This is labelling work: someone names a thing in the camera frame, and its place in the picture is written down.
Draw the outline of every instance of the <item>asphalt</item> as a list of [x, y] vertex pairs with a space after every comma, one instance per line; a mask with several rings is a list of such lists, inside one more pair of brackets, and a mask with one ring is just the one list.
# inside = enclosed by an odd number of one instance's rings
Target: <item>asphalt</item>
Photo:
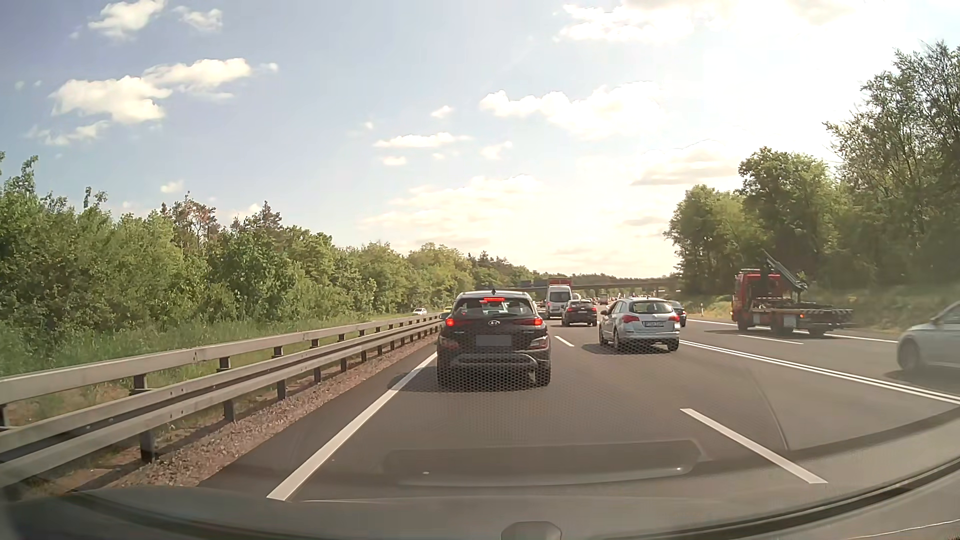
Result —
[[956, 454], [960, 375], [904, 376], [895, 336], [775, 337], [691, 319], [675, 353], [619, 354], [595, 327], [548, 324], [548, 386], [504, 375], [440, 388], [426, 347], [201, 486], [300, 501], [674, 497], [756, 513], [844, 497]]

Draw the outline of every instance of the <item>car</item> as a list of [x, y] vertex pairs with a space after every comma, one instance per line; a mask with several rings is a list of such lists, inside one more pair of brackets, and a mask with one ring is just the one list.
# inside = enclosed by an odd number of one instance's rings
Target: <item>car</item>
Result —
[[613, 344], [618, 352], [666, 345], [673, 353], [680, 349], [680, 315], [662, 298], [623, 298], [600, 311], [598, 323], [600, 344]]
[[561, 317], [561, 324], [565, 327], [574, 323], [587, 323], [588, 326], [597, 324], [597, 308], [590, 300], [571, 300], [566, 305], [566, 311]]
[[669, 302], [670, 306], [673, 306], [673, 312], [680, 315], [680, 328], [686, 327], [686, 309], [684, 309], [684, 305], [676, 300], [671, 300]]
[[960, 336], [960, 302], [955, 302], [928, 322], [907, 329], [897, 340], [897, 364], [915, 375], [929, 366], [957, 367]]
[[550, 334], [525, 292], [479, 290], [457, 296], [437, 337], [437, 383], [470, 381], [483, 370], [534, 374], [550, 383]]

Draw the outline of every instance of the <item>overpass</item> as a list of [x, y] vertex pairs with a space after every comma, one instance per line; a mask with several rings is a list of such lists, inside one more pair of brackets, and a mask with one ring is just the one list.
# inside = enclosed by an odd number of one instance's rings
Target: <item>overpass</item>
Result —
[[[622, 282], [575, 282], [570, 288], [576, 291], [592, 290], [595, 294], [600, 294], [611, 290], [622, 291], [624, 289], [629, 292], [657, 292], [661, 290], [673, 292], [677, 290], [678, 286], [680, 286], [679, 278], [648, 278]], [[547, 280], [537, 280], [535, 282], [520, 282], [520, 284], [510, 287], [510, 290], [519, 290], [531, 294], [539, 292], [545, 295], [546, 287]]]

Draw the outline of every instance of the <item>black suv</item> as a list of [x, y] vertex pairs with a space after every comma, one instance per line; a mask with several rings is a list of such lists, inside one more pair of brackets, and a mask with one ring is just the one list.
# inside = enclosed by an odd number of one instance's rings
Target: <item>black suv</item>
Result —
[[437, 338], [437, 383], [449, 386], [483, 369], [534, 373], [550, 383], [550, 335], [525, 292], [461, 293]]
[[680, 326], [685, 327], [686, 326], [686, 309], [684, 309], [684, 305], [677, 302], [676, 300], [671, 300], [670, 306], [673, 307], [674, 313], [680, 315]]
[[587, 323], [588, 326], [597, 326], [597, 308], [590, 300], [571, 300], [564, 310], [561, 324], [565, 327], [573, 323]]

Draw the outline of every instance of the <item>metal guardrail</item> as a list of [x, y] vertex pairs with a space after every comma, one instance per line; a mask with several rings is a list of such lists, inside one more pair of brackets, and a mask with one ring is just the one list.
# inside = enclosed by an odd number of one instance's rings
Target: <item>metal guardrail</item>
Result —
[[[113, 444], [139, 436], [140, 455], [145, 461], [157, 457], [153, 429], [200, 410], [222, 405], [224, 417], [234, 420], [233, 399], [276, 385], [278, 400], [286, 398], [287, 379], [313, 371], [314, 382], [331, 365], [348, 369], [348, 359], [384, 347], [402, 346], [434, 333], [441, 323], [439, 314], [414, 315], [341, 327], [302, 331], [207, 345], [151, 355], [132, 356], [51, 369], [0, 379], [0, 412], [14, 401], [36, 398], [63, 390], [133, 378], [126, 398], [68, 412], [26, 426], [3, 426], [0, 430], [0, 487], [17, 483], [91, 454]], [[346, 339], [347, 334], [359, 336]], [[336, 335], [334, 343], [321, 346], [324, 337]], [[283, 347], [310, 342], [310, 348], [285, 355]], [[231, 368], [230, 357], [273, 349], [273, 358]], [[148, 388], [149, 373], [208, 360], [219, 360], [216, 373], [164, 386]]]

